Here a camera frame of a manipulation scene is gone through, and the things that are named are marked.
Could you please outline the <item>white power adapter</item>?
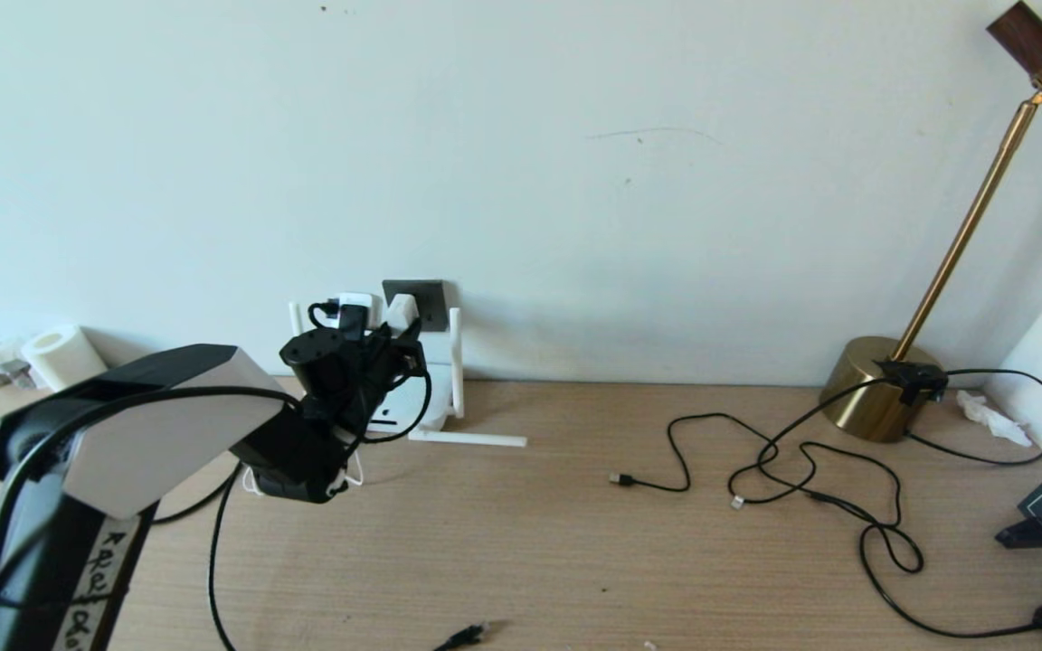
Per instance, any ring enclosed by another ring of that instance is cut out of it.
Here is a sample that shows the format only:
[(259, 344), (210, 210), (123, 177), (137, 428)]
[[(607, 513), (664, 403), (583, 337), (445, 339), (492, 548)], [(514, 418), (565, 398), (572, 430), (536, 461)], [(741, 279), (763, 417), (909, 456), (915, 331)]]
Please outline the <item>white power adapter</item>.
[(394, 334), (405, 333), (421, 316), (418, 302), (413, 294), (397, 293), (384, 309), (384, 324)]

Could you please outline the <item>white router with antennas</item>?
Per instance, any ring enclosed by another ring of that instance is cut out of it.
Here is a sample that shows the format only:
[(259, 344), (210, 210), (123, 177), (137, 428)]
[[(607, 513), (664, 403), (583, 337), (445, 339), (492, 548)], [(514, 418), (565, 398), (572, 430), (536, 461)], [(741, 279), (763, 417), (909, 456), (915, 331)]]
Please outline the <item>white router with antennas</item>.
[[(419, 336), (430, 382), (416, 379), (387, 397), (372, 421), (369, 433), (376, 439), (402, 432), (406, 439), (419, 442), (525, 448), (528, 440), (524, 436), (451, 431), (450, 425), (466, 416), (466, 368), (463, 364), (462, 315), (458, 306), (446, 301), (448, 329), (442, 333), (422, 331)], [(287, 312), (293, 335), (300, 336), (316, 328), (315, 318), (331, 328), (329, 318), (334, 314), (334, 297), (324, 304), (326, 308), (314, 309), (290, 301)]]

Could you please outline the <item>white toilet paper roll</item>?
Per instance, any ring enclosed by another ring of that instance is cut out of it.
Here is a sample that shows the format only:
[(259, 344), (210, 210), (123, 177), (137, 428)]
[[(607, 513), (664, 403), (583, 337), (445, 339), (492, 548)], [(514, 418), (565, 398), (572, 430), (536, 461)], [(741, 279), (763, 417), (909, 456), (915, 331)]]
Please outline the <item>white toilet paper roll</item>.
[(21, 355), (47, 389), (60, 392), (108, 370), (78, 325), (59, 325), (28, 339)]

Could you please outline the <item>small clear container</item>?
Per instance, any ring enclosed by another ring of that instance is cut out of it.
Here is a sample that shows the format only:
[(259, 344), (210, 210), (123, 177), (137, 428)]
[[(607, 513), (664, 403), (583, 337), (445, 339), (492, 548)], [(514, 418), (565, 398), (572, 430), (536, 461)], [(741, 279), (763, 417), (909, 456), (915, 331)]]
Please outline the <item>small clear container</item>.
[(22, 354), (24, 340), (17, 336), (0, 339), (0, 387), (36, 389), (30, 371)]

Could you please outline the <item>gold desk lamp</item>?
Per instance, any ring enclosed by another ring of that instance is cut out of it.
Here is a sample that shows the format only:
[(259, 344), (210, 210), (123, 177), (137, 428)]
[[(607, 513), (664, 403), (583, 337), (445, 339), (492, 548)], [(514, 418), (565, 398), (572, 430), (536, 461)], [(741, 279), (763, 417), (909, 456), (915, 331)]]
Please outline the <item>gold desk lamp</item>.
[(926, 405), (940, 400), (946, 392), (954, 373), (944, 370), (915, 343), (1042, 109), (1042, 17), (1028, 0), (1016, 0), (987, 26), (987, 33), (1024, 70), (1033, 91), (1010, 119), (971, 206), (901, 336), (851, 339), (837, 358), (819, 396), (819, 406), (832, 424), (855, 439), (905, 439)]

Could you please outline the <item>crumpled white tissue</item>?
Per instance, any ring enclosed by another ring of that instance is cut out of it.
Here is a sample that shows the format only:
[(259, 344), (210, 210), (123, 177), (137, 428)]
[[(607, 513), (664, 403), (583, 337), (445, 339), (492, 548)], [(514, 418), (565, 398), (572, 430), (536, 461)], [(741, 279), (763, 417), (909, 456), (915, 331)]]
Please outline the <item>crumpled white tissue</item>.
[(984, 395), (961, 389), (956, 392), (956, 404), (967, 420), (984, 426), (993, 437), (1008, 440), (1022, 448), (1033, 446), (1024, 425), (992, 408)]

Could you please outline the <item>grey wall socket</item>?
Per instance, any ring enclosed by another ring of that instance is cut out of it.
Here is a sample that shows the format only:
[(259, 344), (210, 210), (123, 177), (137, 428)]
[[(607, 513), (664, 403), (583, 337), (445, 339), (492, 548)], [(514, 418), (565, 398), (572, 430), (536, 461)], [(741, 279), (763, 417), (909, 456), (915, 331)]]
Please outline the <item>grey wall socket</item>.
[(394, 294), (413, 294), (418, 302), (423, 333), (442, 333), (450, 326), (450, 309), (445, 283), (439, 279), (386, 279), (382, 281), (387, 305)]

